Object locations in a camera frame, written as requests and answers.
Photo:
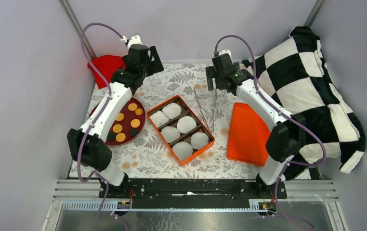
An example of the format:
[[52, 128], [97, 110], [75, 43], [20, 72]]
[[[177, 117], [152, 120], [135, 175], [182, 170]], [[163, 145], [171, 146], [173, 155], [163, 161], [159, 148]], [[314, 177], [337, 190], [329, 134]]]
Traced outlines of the orange cookie tin box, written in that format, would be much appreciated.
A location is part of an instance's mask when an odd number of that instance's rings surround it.
[[180, 166], [185, 166], [215, 143], [208, 127], [179, 95], [150, 109], [147, 117]]

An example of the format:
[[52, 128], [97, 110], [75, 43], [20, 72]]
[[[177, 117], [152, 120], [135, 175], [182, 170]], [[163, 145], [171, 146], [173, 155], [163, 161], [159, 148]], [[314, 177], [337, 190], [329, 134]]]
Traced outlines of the dark red round plate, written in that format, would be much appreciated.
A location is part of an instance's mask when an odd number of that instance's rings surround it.
[[140, 122], [141, 122], [141, 125], [137, 128], [139, 129], [139, 133], [141, 132], [141, 130], [143, 129], [144, 127], [144, 124], [145, 124], [145, 114], [143, 113], [142, 115], [136, 115], [135, 114], [135, 111], [132, 112], [132, 111], [129, 111], [128, 110], [128, 105], [130, 103], [136, 103], [138, 105], [138, 108], [141, 108], [143, 109], [144, 113], [145, 113], [145, 110], [144, 110], [144, 107], [143, 105], [141, 104], [141, 102], [139, 102], [136, 98], [131, 98], [127, 103], [126, 105], [121, 109], [120, 113], [123, 113], [125, 118], [123, 121], [121, 122], [117, 122], [117, 121], [114, 121], [114, 123], [112, 124], [112, 126], [110, 127], [109, 129], [109, 132], [112, 131], [112, 127], [115, 125], [115, 124], [121, 124], [123, 126], [123, 131], [122, 133], [124, 133], [126, 135], [126, 139], [123, 143], [119, 143], [116, 141], [116, 139], [114, 141], [106, 141], [106, 145], [107, 146], [120, 146], [120, 145], [123, 145], [123, 144], [126, 144], [130, 141], [132, 141], [135, 137], [130, 137], [129, 135], [129, 130], [132, 128], [130, 123], [133, 119], [139, 119]]

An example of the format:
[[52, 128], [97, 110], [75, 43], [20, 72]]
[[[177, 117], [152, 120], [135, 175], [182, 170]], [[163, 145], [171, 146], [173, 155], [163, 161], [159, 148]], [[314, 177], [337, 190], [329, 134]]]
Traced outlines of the metal serving tongs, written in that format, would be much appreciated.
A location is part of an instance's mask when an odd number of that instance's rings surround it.
[[214, 132], [216, 125], [217, 90], [209, 91], [206, 84], [195, 84], [193, 86], [193, 92], [203, 122], [211, 132]]

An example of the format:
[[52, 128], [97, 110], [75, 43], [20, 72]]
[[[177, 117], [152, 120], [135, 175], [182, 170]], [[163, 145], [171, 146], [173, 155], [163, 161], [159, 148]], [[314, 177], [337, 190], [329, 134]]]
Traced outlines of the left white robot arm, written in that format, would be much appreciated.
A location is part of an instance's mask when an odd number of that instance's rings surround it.
[[107, 93], [93, 114], [79, 129], [72, 128], [67, 134], [72, 159], [78, 166], [94, 168], [118, 198], [127, 195], [129, 186], [123, 181], [126, 173], [112, 162], [112, 151], [105, 143], [107, 136], [117, 115], [144, 79], [164, 70], [155, 46], [131, 45], [123, 61], [124, 66], [113, 73]]

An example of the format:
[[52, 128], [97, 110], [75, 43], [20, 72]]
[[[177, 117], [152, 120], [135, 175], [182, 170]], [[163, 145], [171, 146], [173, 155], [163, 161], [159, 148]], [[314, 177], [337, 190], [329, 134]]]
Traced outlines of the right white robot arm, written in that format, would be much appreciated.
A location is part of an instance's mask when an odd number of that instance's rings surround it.
[[266, 142], [268, 159], [258, 175], [261, 180], [255, 191], [259, 197], [268, 198], [275, 191], [274, 183], [280, 179], [287, 162], [305, 145], [306, 132], [302, 115], [292, 115], [281, 109], [259, 86], [257, 79], [246, 69], [233, 63], [230, 54], [212, 58], [206, 67], [208, 89], [225, 90], [247, 103], [266, 124], [270, 135]]

